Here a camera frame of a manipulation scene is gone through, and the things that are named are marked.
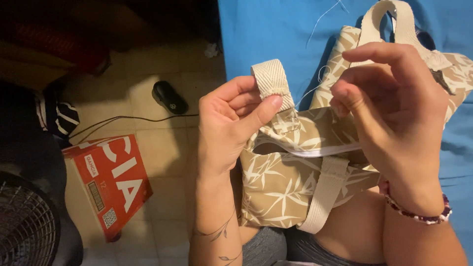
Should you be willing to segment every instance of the hand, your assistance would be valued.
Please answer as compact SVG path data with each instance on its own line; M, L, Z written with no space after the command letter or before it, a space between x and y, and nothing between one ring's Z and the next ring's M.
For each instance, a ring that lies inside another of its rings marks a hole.
M230 171L246 141L279 111L282 98L260 98L253 76L236 77L199 101L199 173Z
M413 46L369 43L343 53L349 68L332 86L331 105L354 116L369 162L404 208L435 216L443 210L439 151L448 96Z

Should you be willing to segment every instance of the beaded bracelet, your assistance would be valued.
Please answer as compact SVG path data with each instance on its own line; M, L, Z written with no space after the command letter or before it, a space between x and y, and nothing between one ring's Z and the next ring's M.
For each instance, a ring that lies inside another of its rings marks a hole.
M413 218L414 220L416 220L418 222L423 222L423 223L426 223L426 224L440 224L442 222L448 221L448 217L452 213L452 208L450 208L450 205L448 204L447 196L445 196L445 194L442 194L445 209L443 210L441 215L433 216L433 217L419 216L419 215L415 215L411 212L402 210L401 207L397 204L397 202L389 196L389 193L385 194L385 196L386 196L386 202L395 211L397 211L401 215L411 217L411 218Z

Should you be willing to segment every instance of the thread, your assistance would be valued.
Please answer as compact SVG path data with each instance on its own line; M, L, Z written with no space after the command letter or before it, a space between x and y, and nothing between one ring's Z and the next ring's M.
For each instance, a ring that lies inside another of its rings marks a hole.
M323 66L323 67L321 67L321 68L319 69L319 74L318 74L318 76L317 76L317 79L318 79L319 82L322 82L322 80L320 79L320 71L321 71L324 67L328 67L329 71L332 72L332 69L331 69L329 66ZM309 93L311 93L312 91L316 90L318 87L320 87L320 85L322 85L322 84L319 84L317 87L315 87L315 88L311 89L310 91L308 91L307 93L305 93L305 94L302 96L302 98L299 100L299 102L298 102L296 105L294 105L294 108L296 108L297 106L299 106L299 104L302 102L302 100L304 99L304 97L307 96L307 95L308 95Z
M312 33L310 34L310 37L309 37L309 39L308 39L307 42L306 42L306 49L307 49L307 45L309 45L309 43L310 43L310 39L312 38L312 35L314 35L315 27L317 27L317 24L319 23L319 20L320 20L323 16L325 16L325 14L327 14L330 10L332 10L334 7L336 7L336 6L338 5L338 3L340 3L340 4L342 5L342 8L343 8L345 11L347 11L347 12L349 13L348 9L347 9L347 8L345 7L345 5L343 4L342 0L338 0L329 10L327 10L324 14L322 14L322 15L319 17L319 19L317 20L317 22L315 23L314 28L312 29Z

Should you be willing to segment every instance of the tiled floor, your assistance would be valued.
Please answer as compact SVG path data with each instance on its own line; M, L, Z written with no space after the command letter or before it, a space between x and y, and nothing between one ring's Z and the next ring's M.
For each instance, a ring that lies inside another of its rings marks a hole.
M225 82L223 56L206 58L206 45L197 40L112 53L113 65L102 77L83 78L64 93L79 111L81 121L75 132L117 115L170 116L151 96L158 80L171 83L187 100L188 113L196 114L199 98ZM120 119L87 138L135 134L154 195L125 226L118 242L87 249L83 266L187 265L183 169L198 132L198 118L190 118L158 123Z

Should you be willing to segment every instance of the cotton webbing strap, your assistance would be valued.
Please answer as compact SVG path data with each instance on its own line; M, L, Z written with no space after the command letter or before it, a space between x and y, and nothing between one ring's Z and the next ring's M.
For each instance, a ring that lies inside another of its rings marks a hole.
M361 35L358 46L369 42L380 42L379 27L381 19L389 10L395 10L396 24L394 42L414 46L422 60L434 71L452 65L439 51L430 51L420 44L415 34L414 14L408 3L399 0L380 0L373 5L361 21ZM353 62L350 67L373 63L372 61Z
M298 224L298 228L312 234L319 232L327 221L328 214L347 176L348 160L325 156L322 160L319 180L315 186L307 218Z
M289 92L286 73L279 59L262 62L251 67L251 74L256 78L261 100L270 95L281 95L282 106L279 111L294 107L291 93Z

